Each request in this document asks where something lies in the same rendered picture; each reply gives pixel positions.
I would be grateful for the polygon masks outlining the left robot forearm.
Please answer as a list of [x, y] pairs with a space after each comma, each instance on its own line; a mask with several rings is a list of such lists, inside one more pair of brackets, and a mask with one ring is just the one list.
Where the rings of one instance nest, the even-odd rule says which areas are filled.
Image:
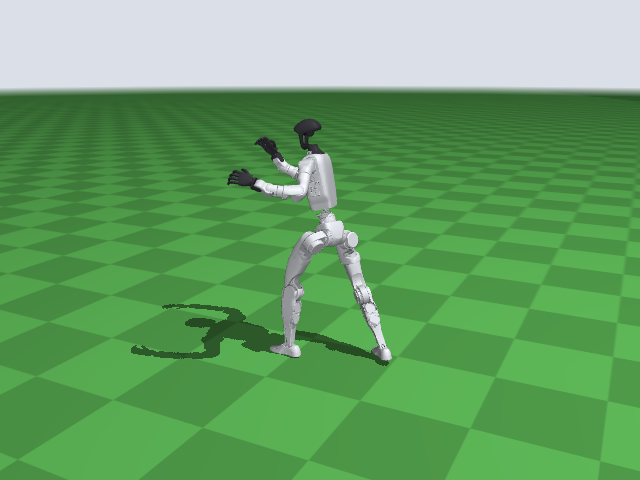
[[273, 185], [271, 183], [266, 183], [265, 181], [258, 179], [256, 180], [255, 187], [261, 189], [262, 194], [266, 197], [279, 197], [282, 199], [287, 199], [289, 195], [301, 195], [304, 192], [304, 189], [300, 185]]

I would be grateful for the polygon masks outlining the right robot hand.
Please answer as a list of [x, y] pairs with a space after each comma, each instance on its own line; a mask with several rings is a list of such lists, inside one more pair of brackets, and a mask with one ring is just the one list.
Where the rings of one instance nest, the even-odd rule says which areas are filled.
[[284, 162], [283, 156], [280, 154], [280, 152], [277, 152], [277, 147], [276, 147], [276, 144], [275, 144], [274, 140], [269, 140], [269, 138], [263, 137], [263, 138], [259, 138], [256, 141], [255, 145], [256, 144], [260, 145], [262, 148], [264, 148], [264, 150], [268, 154], [270, 154], [272, 156], [271, 157], [272, 161], [273, 161], [273, 159], [278, 157], [281, 162]]

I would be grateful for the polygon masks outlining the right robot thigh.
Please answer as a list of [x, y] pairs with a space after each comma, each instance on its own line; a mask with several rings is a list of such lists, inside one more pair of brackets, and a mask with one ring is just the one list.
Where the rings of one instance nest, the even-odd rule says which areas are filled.
[[336, 245], [337, 253], [353, 286], [356, 302], [366, 304], [370, 302], [370, 298], [365, 288], [366, 283], [360, 264], [361, 258], [359, 253], [354, 249], [358, 244], [358, 236], [355, 232], [349, 230], [344, 231], [346, 233], [346, 240], [344, 243]]

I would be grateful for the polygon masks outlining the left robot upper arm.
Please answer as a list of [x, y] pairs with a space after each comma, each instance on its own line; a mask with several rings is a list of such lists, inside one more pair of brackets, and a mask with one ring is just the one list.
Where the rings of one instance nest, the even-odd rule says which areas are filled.
[[290, 195], [292, 201], [300, 202], [305, 198], [308, 191], [311, 175], [315, 173], [315, 171], [316, 164], [314, 158], [307, 158], [299, 161], [297, 184], [303, 187], [304, 192], [301, 195]]

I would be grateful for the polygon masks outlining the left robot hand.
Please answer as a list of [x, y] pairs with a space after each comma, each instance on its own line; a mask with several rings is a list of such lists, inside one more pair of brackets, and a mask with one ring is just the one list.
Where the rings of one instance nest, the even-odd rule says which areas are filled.
[[[243, 172], [241, 172], [243, 171]], [[238, 170], [234, 170], [228, 178], [227, 184], [238, 184], [240, 186], [250, 186], [252, 190], [255, 190], [257, 192], [261, 192], [261, 189], [257, 188], [254, 186], [256, 180], [258, 180], [258, 178], [254, 178], [253, 176], [246, 170], [246, 169], [241, 169], [241, 171]], [[237, 173], [237, 174], [236, 174]], [[240, 174], [240, 175], [239, 175]], [[235, 176], [235, 177], [231, 177], [231, 176]], [[236, 178], [239, 177], [239, 178]], [[230, 181], [231, 180], [231, 181]], [[236, 180], [236, 181], [232, 181], [232, 180]], [[238, 182], [237, 182], [238, 181]]]

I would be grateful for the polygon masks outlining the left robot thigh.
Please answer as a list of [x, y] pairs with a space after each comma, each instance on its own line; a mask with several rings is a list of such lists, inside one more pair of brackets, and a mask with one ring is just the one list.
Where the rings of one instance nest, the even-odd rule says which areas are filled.
[[294, 246], [285, 272], [284, 289], [288, 285], [293, 285], [297, 290], [296, 300], [304, 295], [303, 286], [298, 283], [300, 276], [309, 265], [312, 255], [318, 254], [324, 248], [327, 236], [323, 231], [304, 233]]

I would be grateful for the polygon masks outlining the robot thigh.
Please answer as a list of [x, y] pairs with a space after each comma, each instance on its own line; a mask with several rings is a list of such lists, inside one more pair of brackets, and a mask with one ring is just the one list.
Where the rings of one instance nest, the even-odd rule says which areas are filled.
[[327, 236], [323, 231], [304, 233], [294, 246], [285, 272], [284, 289], [288, 285], [293, 285], [297, 290], [296, 300], [304, 295], [303, 286], [298, 283], [300, 276], [309, 265], [312, 255], [318, 254], [324, 248]]
[[354, 249], [358, 244], [358, 236], [355, 232], [349, 230], [344, 231], [346, 233], [346, 240], [344, 243], [336, 245], [337, 253], [353, 286], [356, 302], [366, 304], [370, 302], [370, 298], [365, 288], [366, 283], [360, 264], [361, 258], [359, 253]]

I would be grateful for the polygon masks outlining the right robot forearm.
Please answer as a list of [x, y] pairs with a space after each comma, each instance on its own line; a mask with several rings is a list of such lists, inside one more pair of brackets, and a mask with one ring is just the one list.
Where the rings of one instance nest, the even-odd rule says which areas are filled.
[[278, 157], [273, 159], [273, 162], [277, 166], [278, 170], [281, 173], [285, 173], [285, 174], [291, 176], [291, 178], [293, 178], [293, 179], [297, 178], [297, 176], [298, 176], [298, 167], [294, 167], [294, 166], [288, 164], [285, 160], [284, 160], [284, 162], [281, 162]]

